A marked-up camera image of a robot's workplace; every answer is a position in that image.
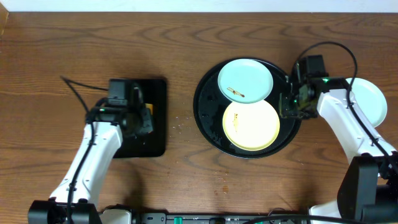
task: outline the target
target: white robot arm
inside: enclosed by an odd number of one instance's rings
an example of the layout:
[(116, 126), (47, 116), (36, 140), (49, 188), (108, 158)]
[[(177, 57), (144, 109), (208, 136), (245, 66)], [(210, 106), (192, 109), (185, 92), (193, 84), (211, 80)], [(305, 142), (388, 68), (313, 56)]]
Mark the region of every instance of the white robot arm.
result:
[[(94, 122), (93, 124), (96, 135), (95, 142), (79, 172), (72, 203), (78, 203), (83, 199), (97, 206), (106, 172), (114, 154), (121, 147), (123, 138), (119, 125), (113, 125), (110, 122)], [(90, 124), (87, 124), (80, 148), (66, 176), (50, 196), (56, 202), (68, 202), (69, 184), (87, 150), (90, 139), (91, 127)]]
[[(383, 156), (383, 153), (372, 143), (364, 129), (359, 125), (351, 110), (347, 107), (345, 89), (330, 90), (328, 93), (321, 93), (317, 111), (332, 128), (337, 139), (339, 140), (350, 164), (355, 156), (369, 154), (371, 156)], [(378, 143), (387, 151), (389, 155), (396, 150), (388, 142), (386, 142), (380, 134), (374, 129), (372, 124), (365, 117), (359, 105), (356, 103), (354, 94), (351, 92), (350, 100), (354, 103), (353, 108), (361, 121), (373, 136), (378, 138)], [(310, 208), (311, 215), (320, 215), (341, 218), (338, 210), (337, 200), (328, 202), (323, 205), (316, 205)]]

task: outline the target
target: cable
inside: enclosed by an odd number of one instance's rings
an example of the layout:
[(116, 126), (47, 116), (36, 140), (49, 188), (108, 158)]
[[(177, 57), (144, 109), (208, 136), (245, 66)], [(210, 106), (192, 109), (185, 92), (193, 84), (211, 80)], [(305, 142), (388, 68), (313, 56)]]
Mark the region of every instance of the cable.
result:
[(317, 216), (317, 215), (274, 215), (272, 217), (256, 218), (256, 219), (244, 222), (243, 224), (256, 224), (259, 222), (269, 222), (269, 221), (273, 221), (273, 220), (315, 220), (315, 221), (332, 222), (332, 223), (363, 224), (363, 222), (357, 222), (355, 220), (323, 217), (323, 216)]
[(333, 42), (333, 41), (320, 42), (320, 43), (314, 44), (314, 45), (310, 46), (309, 48), (307, 48), (306, 50), (304, 50), (304, 51), (298, 56), (296, 62), (293, 64), (293, 69), (294, 69), (294, 66), (296, 65), (296, 63), (301, 59), (301, 57), (302, 57), (305, 53), (307, 53), (309, 50), (311, 50), (311, 49), (313, 49), (313, 48), (315, 48), (315, 47), (318, 47), (319, 45), (325, 45), (325, 44), (337, 45), (337, 46), (339, 46), (339, 47), (345, 49), (345, 50), (349, 53), (349, 55), (351, 56), (351, 58), (353, 59), (353, 62), (354, 62), (354, 75), (353, 75), (353, 78), (351, 79), (351, 82), (349, 83), (349, 87), (348, 87), (347, 92), (346, 92), (346, 99), (347, 99), (348, 108), (351, 110), (352, 114), (354, 115), (354, 117), (355, 117), (355, 119), (357, 120), (357, 122), (359, 123), (359, 125), (363, 128), (363, 130), (365, 131), (365, 133), (369, 136), (369, 138), (371, 139), (372, 143), (373, 143), (374, 145), (376, 145), (376, 147), (383, 153), (383, 155), (384, 155), (384, 157), (387, 159), (388, 163), (391, 164), (392, 169), (394, 170), (394, 172), (398, 175), (398, 167), (397, 167), (397, 164), (390, 158), (390, 156), (389, 156), (389, 154), (386, 152), (386, 150), (378, 143), (378, 139), (375, 138), (375, 137), (371, 134), (371, 132), (367, 129), (367, 127), (365, 126), (365, 124), (361, 121), (361, 119), (359, 118), (359, 116), (358, 116), (357, 113), (355, 112), (354, 107), (353, 107), (353, 104), (352, 104), (352, 102), (351, 102), (351, 100), (350, 100), (350, 98), (349, 98), (349, 94), (351, 93), (351, 89), (352, 89), (352, 87), (353, 87), (354, 80), (355, 80), (356, 75), (357, 75), (357, 73), (358, 73), (358, 63), (356, 62), (356, 58), (355, 58), (354, 53), (353, 53), (349, 48), (347, 48), (346, 46), (344, 46), (344, 45), (341, 44), (341, 43), (337, 43), (337, 42)]
[(276, 210), (286, 211), (286, 209), (284, 209), (284, 208), (273, 208), (273, 209), (268, 213), (267, 216), (271, 216), (271, 215), (274, 213), (274, 211), (276, 211)]
[(65, 78), (65, 77), (63, 77), (63, 76), (61, 76), (61, 78), (62, 78), (63, 81), (67, 81), (67, 82), (70, 82), (70, 83), (73, 83), (73, 84), (76, 84), (76, 85), (80, 85), (80, 86), (83, 86), (83, 87), (86, 87), (86, 88), (91, 88), (91, 89), (93, 89), (93, 90), (108, 91), (107, 88), (101, 88), (101, 87), (97, 87), (97, 86), (91, 86), (91, 85), (82, 84), (82, 83), (79, 83), (79, 82), (76, 82), (76, 81), (67, 79), (67, 78)]
[[(84, 102), (83, 98), (80, 96), (80, 94), (74, 89), (74, 87), (70, 84), (70, 83), (74, 83), (80, 86), (84, 86), (87, 88), (94, 88), (94, 89), (100, 89), (100, 90), (105, 90), (102, 88), (98, 88), (98, 87), (93, 87), (93, 86), (88, 86), (85, 84), (81, 84), (81, 83), (77, 83), (75, 81), (69, 80), (65, 77), (61, 77), (61, 79), (69, 86), (69, 88), (72, 90), (72, 92), (74, 92), (74, 94), (76, 95), (76, 97), (79, 99), (80, 103), (83, 105), (86, 113), (88, 113), (88, 107), (86, 105), (86, 103)], [(100, 99), (97, 104), (102, 104), (104, 102), (104, 98)], [(72, 181), (69, 184), (69, 191), (68, 191), (68, 202), (67, 202), (67, 223), (71, 224), (73, 223), (72, 221), (72, 200), (73, 200), (73, 192), (75, 191), (75, 186), (76, 186), (76, 180), (79, 176), (80, 170), (83, 167), (83, 164), (85, 163), (85, 160), (88, 156), (88, 153), (90, 152), (90, 149), (93, 147), (94, 141), (95, 141), (95, 130), (94, 130), (94, 124), (92, 120), (89, 120), (88, 123), (91, 126), (91, 139), (89, 141), (88, 147), (86, 152), (84, 153), (83, 157), (81, 158), (81, 161), (78, 165), (78, 167), (76, 168), (76, 171), (73, 175)]]
[(106, 97), (99, 99), (96, 103), (95, 106), (101, 106), (106, 102)]

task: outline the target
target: white wall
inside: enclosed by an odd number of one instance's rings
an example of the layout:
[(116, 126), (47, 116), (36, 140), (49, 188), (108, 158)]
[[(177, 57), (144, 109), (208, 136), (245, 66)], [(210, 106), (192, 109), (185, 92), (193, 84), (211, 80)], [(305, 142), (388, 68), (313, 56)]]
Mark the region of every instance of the white wall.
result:
[(398, 0), (0, 0), (17, 11), (398, 12)]

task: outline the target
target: small plate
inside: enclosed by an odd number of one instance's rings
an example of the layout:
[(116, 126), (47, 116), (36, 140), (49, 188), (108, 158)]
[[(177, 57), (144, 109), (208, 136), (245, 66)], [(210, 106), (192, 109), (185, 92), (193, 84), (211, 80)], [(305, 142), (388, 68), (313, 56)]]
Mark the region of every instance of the small plate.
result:
[(278, 114), (264, 100), (251, 104), (232, 102), (223, 116), (226, 137), (244, 150), (257, 151), (271, 145), (279, 128)]
[(227, 99), (238, 103), (255, 103), (272, 90), (271, 72), (262, 63), (237, 59), (227, 63), (218, 75), (218, 88)]
[(387, 116), (387, 101), (381, 90), (363, 78), (355, 78), (352, 92), (373, 127), (379, 126)]

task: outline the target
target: round black tray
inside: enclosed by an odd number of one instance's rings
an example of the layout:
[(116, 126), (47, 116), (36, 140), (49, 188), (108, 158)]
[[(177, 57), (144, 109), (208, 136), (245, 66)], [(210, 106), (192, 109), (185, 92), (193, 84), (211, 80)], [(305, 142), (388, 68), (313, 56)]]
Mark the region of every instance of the round black tray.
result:
[[(282, 119), (279, 115), (280, 131), (276, 140), (265, 149), (258, 151), (247, 151), (236, 147), (226, 137), (223, 130), (223, 115), (227, 106), (231, 103), (218, 88), (218, 73), (228, 62), (241, 58), (234, 58), (221, 62), (214, 66), (200, 80), (195, 96), (193, 98), (193, 114), (198, 128), (202, 135), (214, 147), (231, 155), (245, 159), (257, 159), (270, 156), (283, 149), (300, 128), (301, 121), (296, 119)], [(279, 113), (279, 94), (283, 91), (290, 91), (286, 82), (286, 73), (278, 66), (258, 58), (248, 58), (262, 63), (271, 72), (274, 79), (274, 86), (271, 93), (265, 99), (270, 103), (276, 112)]]

